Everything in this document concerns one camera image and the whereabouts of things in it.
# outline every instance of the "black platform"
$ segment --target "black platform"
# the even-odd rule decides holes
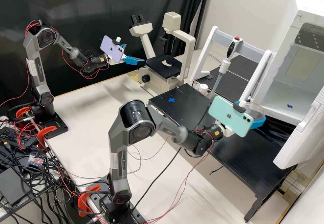
[[[219,85],[217,86],[217,94],[232,102],[237,101],[242,95],[242,92],[252,77],[256,67],[257,63],[253,62],[252,60],[249,60],[241,55],[234,57],[231,60],[231,65],[228,71],[223,75]],[[208,88],[212,90],[216,82],[218,72],[219,67],[210,72],[210,74],[214,77],[213,79],[207,80],[206,78],[201,78],[197,80],[197,82],[207,84]]]
[[[162,60],[166,60],[166,62],[172,66],[164,65]],[[161,55],[148,59],[146,65],[163,78],[168,79],[180,75],[182,63],[171,55]]]
[[[193,129],[209,104],[209,99],[188,84],[172,89],[149,100],[166,117],[177,125]],[[209,125],[215,119],[207,114],[202,123]],[[281,146],[261,136],[257,130],[250,130],[246,137],[232,135],[217,142],[211,154],[257,197],[252,208],[244,217],[249,221],[261,205],[278,189],[293,169],[279,169],[272,161]]]

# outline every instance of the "gray robotic arm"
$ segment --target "gray robotic arm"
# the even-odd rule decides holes
[[[26,50],[26,61],[32,78],[32,94],[37,103],[45,109],[42,114],[54,115],[53,100],[44,74],[42,59],[39,52],[49,45],[58,44],[67,52],[69,58],[86,73],[95,68],[106,66],[108,57],[105,55],[87,58],[78,48],[72,47],[52,26],[44,24],[41,20],[31,22],[25,31],[23,46]]]
[[[221,132],[213,124],[209,130]],[[151,106],[145,106],[140,100],[132,100],[119,108],[118,116],[109,130],[110,174],[108,175],[111,201],[124,204],[132,194],[127,180],[127,147],[141,141],[156,132],[162,131],[172,137],[179,146],[194,155],[202,155],[212,144],[212,139],[176,126],[160,115]]]

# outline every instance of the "stand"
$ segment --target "stand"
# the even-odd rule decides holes
[[[67,125],[63,122],[63,120],[60,118],[60,116],[58,116],[58,114],[56,112],[54,113],[54,116],[52,119],[46,120],[46,121],[40,121],[40,120],[37,121],[36,120],[36,123],[43,126],[44,128],[49,127],[49,126],[56,126],[56,130],[51,131],[45,135],[46,139],[51,139],[55,136],[63,134],[64,132],[67,132],[69,130]]]
[[[89,185],[87,189],[95,185],[100,185],[101,187],[100,191],[109,191],[110,188],[109,188],[108,175],[98,180],[97,183],[93,183],[92,185]],[[105,218],[108,222],[114,224],[146,223],[143,216],[136,209],[133,209],[134,205],[130,201],[125,204],[115,205],[110,201],[108,195],[92,194],[90,195],[90,198],[99,210],[103,209],[105,211]]]

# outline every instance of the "white wall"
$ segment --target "white wall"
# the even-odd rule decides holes
[[[237,35],[260,49],[267,49],[288,0],[207,0],[198,47],[202,48],[210,29]]]
[[[280,224],[317,224],[324,220],[324,168],[289,210]]]

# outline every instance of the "white table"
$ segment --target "white table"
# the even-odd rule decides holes
[[[58,96],[54,101],[55,111],[68,125],[69,131],[47,143],[69,172],[83,177],[104,176],[109,171],[108,131],[117,116],[118,108],[131,99],[148,103],[150,97],[127,75]],[[142,158],[147,158],[157,152],[163,143],[163,137],[156,134],[136,143],[136,146]],[[137,156],[134,147],[129,147],[128,150]],[[138,201],[175,153],[169,144],[165,144],[154,158],[142,162],[137,173],[128,175],[133,194],[132,203]],[[128,156],[128,171],[134,171],[138,166],[139,161]],[[138,205],[137,210],[144,218],[156,218],[168,210],[191,168],[182,156],[175,158]],[[93,181],[70,176],[77,185]],[[242,213],[193,170],[178,206],[158,223],[243,224],[244,220]]]

